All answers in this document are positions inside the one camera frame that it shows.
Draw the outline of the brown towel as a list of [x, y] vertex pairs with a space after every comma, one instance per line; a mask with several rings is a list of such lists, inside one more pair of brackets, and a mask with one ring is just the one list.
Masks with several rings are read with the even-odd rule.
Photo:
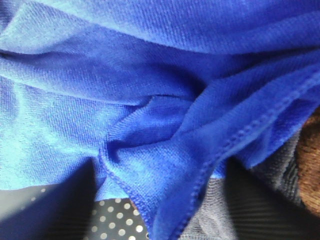
[[320, 215], [320, 109], [303, 125], [296, 147], [299, 195], [306, 208]]

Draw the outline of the grey towel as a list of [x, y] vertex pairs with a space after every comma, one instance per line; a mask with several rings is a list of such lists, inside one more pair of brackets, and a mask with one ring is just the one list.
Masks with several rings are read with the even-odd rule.
[[227, 162], [226, 177], [207, 183], [182, 240], [317, 240], [320, 219], [299, 190], [295, 134], [264, 162]]

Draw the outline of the blue microfibre towel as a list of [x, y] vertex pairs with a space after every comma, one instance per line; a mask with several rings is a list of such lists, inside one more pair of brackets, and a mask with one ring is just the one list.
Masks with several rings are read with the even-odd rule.
[[3, 0], [0, 188], [95, 161], [175, 240], [228, 157], [248, 167], [320, 103], [317, 0]]

